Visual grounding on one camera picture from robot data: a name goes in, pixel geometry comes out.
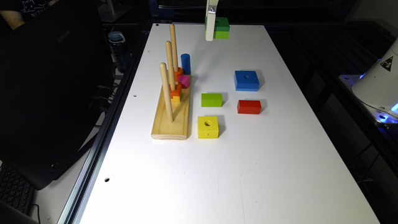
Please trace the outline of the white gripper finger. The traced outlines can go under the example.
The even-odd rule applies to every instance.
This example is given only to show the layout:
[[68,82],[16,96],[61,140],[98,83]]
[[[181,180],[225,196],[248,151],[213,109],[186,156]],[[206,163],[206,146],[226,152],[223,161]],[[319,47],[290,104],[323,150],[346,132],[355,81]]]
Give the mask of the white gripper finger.
[[207,0],[206,2],[206,41],[213,40],[218,2],[219,0]]

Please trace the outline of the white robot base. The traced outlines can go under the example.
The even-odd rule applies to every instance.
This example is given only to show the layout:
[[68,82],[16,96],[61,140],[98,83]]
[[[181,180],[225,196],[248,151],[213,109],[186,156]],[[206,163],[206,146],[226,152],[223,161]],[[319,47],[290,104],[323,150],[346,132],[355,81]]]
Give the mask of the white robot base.
[[351,90],[378,123],[397,123],[397,42]]

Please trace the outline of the person forearm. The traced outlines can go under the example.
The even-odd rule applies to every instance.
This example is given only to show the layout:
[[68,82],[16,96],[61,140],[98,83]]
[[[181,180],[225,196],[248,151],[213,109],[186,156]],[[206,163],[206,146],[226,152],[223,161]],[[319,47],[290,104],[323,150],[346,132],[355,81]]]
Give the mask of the person forearm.
[[8,23],[12,30],[15,30],[25,24],[23,16],[20,12],[1,10],[1,16]]

